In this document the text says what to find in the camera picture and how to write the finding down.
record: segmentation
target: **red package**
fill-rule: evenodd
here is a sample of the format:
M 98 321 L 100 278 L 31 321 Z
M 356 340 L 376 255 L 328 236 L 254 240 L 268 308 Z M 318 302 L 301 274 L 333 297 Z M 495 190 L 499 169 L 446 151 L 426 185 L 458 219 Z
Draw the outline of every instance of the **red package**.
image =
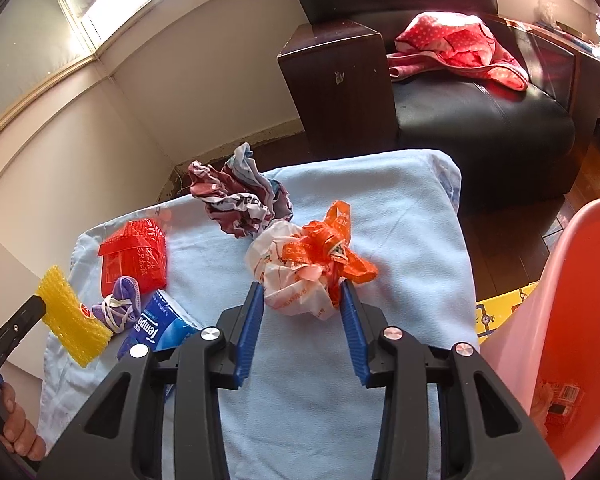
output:
M 131 220 L 100 244 L 102 297 L 113 292 L 120 276 L 138 281 L 140 292 L 167 286 L 167 247 L 158 224 L 149 218 Z

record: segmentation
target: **pink plastic bucket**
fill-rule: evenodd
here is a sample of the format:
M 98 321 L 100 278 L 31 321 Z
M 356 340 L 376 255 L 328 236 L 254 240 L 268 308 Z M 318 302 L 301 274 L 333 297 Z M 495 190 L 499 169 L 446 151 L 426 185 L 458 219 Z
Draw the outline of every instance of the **pink plastic bucket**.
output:
M 546 438 L 571 480 L 600 445 L 600 200 L 573 217 L 536 290 L 480 353 L 527 412 L 537 380 L 579 386 L 568 423 Z

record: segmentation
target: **pink polka dot blanket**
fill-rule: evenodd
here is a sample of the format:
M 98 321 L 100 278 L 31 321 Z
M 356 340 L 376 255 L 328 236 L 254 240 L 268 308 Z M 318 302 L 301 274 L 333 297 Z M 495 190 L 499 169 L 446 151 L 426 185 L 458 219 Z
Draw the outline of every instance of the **pink polka dot blanket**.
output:
M 525 91 L 529 76 L 477 16 L 459 12 L 423 12 L 397 38 L 398 52 L 387 55 L 392 80 L 448 69 L 455 74 L 493 79 Z

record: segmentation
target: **blue tissue packet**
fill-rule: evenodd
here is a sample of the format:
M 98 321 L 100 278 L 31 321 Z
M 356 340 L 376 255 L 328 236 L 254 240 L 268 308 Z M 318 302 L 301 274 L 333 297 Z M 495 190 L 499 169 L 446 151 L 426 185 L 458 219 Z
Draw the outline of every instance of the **blue tissue packet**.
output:
M 131 334 L 122 343 L 118 359 L 138 343 L 147 345 L 154 352 L 176 348 L 202 328 L 171 296 L 156 290 L 133 325 Z

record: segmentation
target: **yellow box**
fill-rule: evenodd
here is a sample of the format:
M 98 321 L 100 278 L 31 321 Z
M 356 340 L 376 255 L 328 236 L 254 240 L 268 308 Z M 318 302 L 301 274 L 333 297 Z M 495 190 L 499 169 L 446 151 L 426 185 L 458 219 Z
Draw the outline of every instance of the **yellow box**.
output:
M 529 283 L 527 286 L 501 294 L 495 298 L 479 301 L 475 304 L 475 333 L 478 342 L 482 343 L 503 324 L 511 314 L 525 301 L 531 291 L 539 282 Z

